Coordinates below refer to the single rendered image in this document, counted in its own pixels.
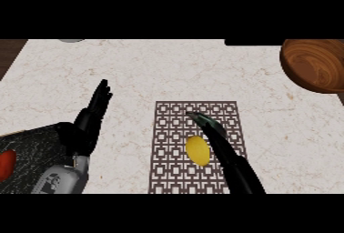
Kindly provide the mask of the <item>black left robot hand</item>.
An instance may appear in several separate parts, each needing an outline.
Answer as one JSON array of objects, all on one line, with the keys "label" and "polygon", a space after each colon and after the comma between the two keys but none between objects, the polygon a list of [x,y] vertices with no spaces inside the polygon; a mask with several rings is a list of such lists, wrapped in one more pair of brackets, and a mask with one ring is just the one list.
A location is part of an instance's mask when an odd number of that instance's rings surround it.
[{"label": "black left robot hand", "polygon": [[75,121],[59,122],[54,130],[68,156],[88,157],[97,145],[102,119],[108,110],[112,93],[108,80],[102,79],[93,93],[88,106],[77,115]]}]

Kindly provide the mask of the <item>yellow lemon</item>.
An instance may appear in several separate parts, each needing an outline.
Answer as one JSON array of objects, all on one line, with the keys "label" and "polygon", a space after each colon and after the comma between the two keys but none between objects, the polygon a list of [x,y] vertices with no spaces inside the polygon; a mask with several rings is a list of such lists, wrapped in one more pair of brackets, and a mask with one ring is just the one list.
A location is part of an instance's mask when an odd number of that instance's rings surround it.
[{"label": "yellow lemon", "polygon": [[196,165],[203,167],[209,163],[209,147],[202,137],[192,136],[187,138],[186,152]]}]

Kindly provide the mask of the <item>brown wooden bowl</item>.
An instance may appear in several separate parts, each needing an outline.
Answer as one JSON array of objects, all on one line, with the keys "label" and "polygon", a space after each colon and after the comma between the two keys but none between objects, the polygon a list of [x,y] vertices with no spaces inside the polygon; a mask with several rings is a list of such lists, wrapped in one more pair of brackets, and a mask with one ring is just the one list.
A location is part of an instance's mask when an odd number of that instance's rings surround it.
[{"label": "brown wooden bowl", "polygon": [[344,42],[338,39],[286,39],[279,63],[301,88],[322,94],[344,93]]}]

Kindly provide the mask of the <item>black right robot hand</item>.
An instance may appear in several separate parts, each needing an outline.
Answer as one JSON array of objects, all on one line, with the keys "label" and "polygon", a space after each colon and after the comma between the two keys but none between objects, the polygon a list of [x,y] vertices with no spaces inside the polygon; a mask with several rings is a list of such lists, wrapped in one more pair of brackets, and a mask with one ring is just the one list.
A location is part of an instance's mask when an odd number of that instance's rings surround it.
[{"label": "black right robot hand", "polygon": [[227,131],[220,123],[201,112],[187,112],[187,116],[206,135],[221,166],[223,176],[232,194],[264,194],[261,181],[246,159],[239,156],[227,140]]}]

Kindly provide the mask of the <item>red vegetable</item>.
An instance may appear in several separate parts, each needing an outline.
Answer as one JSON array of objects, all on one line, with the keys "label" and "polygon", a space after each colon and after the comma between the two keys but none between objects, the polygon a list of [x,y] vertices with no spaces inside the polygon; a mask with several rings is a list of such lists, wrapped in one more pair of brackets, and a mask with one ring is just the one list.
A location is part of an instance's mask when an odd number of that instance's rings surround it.
[{"label": "red vegetable", "polygon": [[16,164],[16,152],[7,150],[0,154],[0,182],[9,179]]}]

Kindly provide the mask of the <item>brown patterned placemat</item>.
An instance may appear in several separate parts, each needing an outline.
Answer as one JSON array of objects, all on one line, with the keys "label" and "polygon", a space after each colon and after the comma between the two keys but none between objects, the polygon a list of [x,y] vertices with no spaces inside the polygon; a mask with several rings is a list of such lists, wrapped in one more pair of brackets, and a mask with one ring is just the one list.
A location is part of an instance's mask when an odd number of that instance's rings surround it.
[{"label": "brown patterned placemat", "polygon": [[201,112],[223,125],[236,154],[246,147],[234,101],[156,101],[149,174],[149,194],[229,194],[221,167],[209,152],[209,163],[198,166],[187,157],[186,142],[206,136],[186,112]]}]

